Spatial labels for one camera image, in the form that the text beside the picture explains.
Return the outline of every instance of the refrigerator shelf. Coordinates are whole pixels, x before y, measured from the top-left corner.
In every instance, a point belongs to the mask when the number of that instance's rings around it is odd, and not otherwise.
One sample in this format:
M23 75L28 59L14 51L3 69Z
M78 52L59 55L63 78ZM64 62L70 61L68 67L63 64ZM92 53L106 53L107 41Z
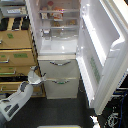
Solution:
M63 17L63 20L77 20L77 19L78 19L78 17ZM42 21L44 21L44 20L55 21L54 17L48 17L48 19L42 19Z
M60 29L79 29L78 25L71 25L71 26L61 26L61 27L41 27L41 29L54 29L54 30L60 30Z
M47 11L43 11L40 10L38 13L71 13L71 12L80 12L79 9L63 9L63 10L47 10Z

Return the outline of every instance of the open refrigerator door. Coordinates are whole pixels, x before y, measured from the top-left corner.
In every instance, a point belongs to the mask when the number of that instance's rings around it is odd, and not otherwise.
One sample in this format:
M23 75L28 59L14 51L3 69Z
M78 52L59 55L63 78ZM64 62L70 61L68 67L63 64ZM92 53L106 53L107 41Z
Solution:
M123 18L115 1L81 1L76 59L89 107L94 108L96 114L102 113L121 79L121 74L127 69L126 64L122 65L127 54L128 20ZM121 3L125 5L126 13L128 7L123 0Z

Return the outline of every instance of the drawer handle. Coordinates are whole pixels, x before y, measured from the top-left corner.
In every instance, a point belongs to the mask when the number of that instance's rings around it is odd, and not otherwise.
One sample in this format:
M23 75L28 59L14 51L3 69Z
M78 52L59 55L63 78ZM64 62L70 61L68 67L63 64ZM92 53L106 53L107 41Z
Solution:
M7 73L0 73L0 75L15 75L16 74L16 71L14 72L7 72Z
M16 92L17 90L3 90L3 88L6 88L6 86L2 86L0 91L1 92Z
M71 63L71 61L66 62L66 63L63 63L63 64L57 64L57 63L55 63L55 62L50 62L50 63L51 63L51 64L54 64L54 65L57 65L57 66L64 66L64 65L66 65L66 64Z
M0 63L9 63L9 59L7 59L6 61L0 61Z
M65 82L58 82L58 81L52 81L52 82L54 82L54 83L56 83L56 84L66 84L66 83L68 83L69 81L67 80L67 81L65 81Z

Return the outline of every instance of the white refrigerator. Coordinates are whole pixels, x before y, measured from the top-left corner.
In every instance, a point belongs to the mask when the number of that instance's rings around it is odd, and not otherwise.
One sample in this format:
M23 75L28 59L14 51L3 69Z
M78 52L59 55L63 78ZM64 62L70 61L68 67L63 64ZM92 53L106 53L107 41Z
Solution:
M61 8L45 8L49 1ZM128 68L125 1L26 0L26 6L38 55L75 55L89 107L101 114ZM61 16L58 26L47 13Z

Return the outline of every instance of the dark floor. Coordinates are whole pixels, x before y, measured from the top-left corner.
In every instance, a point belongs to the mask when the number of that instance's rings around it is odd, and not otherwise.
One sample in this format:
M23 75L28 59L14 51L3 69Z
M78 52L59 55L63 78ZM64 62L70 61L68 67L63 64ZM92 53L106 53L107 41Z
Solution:
M79 90L77 99L47 100L31 98L27 104L6 124L7 128L37 128L45 125L79 125L93 128L86 94Z

